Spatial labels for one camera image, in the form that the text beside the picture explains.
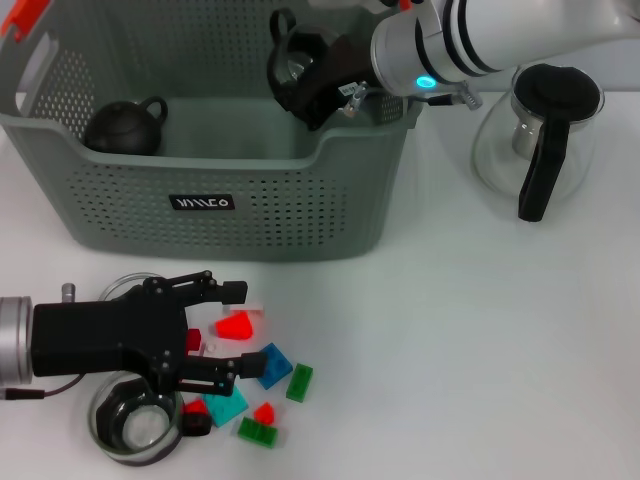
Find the glass coffee pot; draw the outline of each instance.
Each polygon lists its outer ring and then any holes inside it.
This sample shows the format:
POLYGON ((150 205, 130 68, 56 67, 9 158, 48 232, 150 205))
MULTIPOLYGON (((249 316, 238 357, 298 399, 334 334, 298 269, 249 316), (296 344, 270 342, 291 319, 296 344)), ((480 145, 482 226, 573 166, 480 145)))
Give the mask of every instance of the glass coffee pot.
POLYGON ((520 219, 539 222, 584 180, 603 106, 604 92, 581 70, 519 69, 478 132, 473 168, 489 188, 518 198, 520 219))

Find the green brick block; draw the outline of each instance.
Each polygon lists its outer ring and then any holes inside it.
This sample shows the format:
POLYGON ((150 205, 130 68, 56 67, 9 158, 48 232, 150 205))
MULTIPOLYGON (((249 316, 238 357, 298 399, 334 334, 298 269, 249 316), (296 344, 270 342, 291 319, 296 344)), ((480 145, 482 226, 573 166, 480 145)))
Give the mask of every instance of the green brick block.
POLYGON ((291 383, 287 388, 287 398, 302 403, 309 388, 309 382, 313 376, 313 368, 307 367, 301 363, 296 365, 291 377, 291 383))
POLYGON ((278 439, 278 429, 245 417, 240 424, 238 436, 263 447, 273 448, 278 439))

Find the teapot handle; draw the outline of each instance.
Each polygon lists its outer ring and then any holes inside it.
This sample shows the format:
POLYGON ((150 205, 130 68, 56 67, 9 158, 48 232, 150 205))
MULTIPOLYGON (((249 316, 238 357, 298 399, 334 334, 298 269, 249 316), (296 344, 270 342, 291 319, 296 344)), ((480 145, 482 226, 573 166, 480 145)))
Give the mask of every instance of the teapot handle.
POLYGON ((539 222, 551 199, 560 170, 567 156, 569 120, 550 112, 540 128, 529 172, 520 191, 518 217, 525 222, 539 222))
POLYGON ((146 110, 154 103, 160 104, 160 115, 156 117, 156 120, 162 126, 162 124, 169 116, 169 107, 167 106, 167 102, 165 102, 162 97, 149 97, 144 102, 142 102, 140 106, 146 110))
POLYGON ((269 30, 271 31, 271 38, 273 38, 273 43, 275 45, 280 43, 282 37, 293 30, 293 27, 295 26, 296 16, 291 10, 289 10, 288 8, 275 10, 271 14, 271 19, 269 20, 269 30), (285 22, 287 23, 287 31, 284 34, 280 31, 280 17, 284 18, 285 22))

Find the white table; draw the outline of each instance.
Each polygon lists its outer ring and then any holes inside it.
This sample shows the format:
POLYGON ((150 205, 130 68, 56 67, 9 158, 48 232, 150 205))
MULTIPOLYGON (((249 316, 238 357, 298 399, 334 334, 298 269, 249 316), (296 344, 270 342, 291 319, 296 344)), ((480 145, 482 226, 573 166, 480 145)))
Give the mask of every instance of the white table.
MULTIPOLYGON (((518 221, 515 204, 470 173, 486 111, 427 110, 407 139, 380 245, 319 264, 87 250, 0 137, 1 295, 55 302, 73 281, 78 299, 90 300, 126 273, 209 268, 219 280, 248 281, 249 300, 266 306, 246 350, 274 341, 315 368, 303 404, 284 398, 286 381, 268 393, 239 382, 252 407, 276 405, 273 451, 237 438, 236 421, 143 469, 114 463, 89 437, 86 409, 103 375, 47 401, 2 402, 2 476, 640 478, 640 94, 608 96, 587 182, 538 225, 518 221)), ((190 319, 205 326, 218 314, 198 307, 190 319)))

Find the black teapot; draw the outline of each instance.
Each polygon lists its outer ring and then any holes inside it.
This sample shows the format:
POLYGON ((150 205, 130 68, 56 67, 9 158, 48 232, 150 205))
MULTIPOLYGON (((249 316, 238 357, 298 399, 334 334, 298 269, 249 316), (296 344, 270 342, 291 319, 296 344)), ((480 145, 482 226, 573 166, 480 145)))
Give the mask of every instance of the black teapot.
POLYGON ((89 122, 84 135, 87 148, 121 155, 155 155, 162 140, 162 124, 167 119, 167 102, 151 97, 140 104, 115 102, 106 105, 89 122), (147 109, 160 104, 160 115, 147 109))

